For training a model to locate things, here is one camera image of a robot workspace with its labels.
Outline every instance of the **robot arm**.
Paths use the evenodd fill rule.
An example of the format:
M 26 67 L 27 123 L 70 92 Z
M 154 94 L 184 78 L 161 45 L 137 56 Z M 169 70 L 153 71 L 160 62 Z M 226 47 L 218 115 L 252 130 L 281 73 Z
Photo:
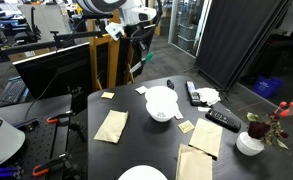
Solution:
M 118 9 L 121 24 L 112 22 L 105 28 L 114 40 L 125 34 L 125 26 L 150 21 L 157 14 L 155 9 L 143 7 L 141 0 L 78 0 L 77 2 L 91 13 L 106 14 Z

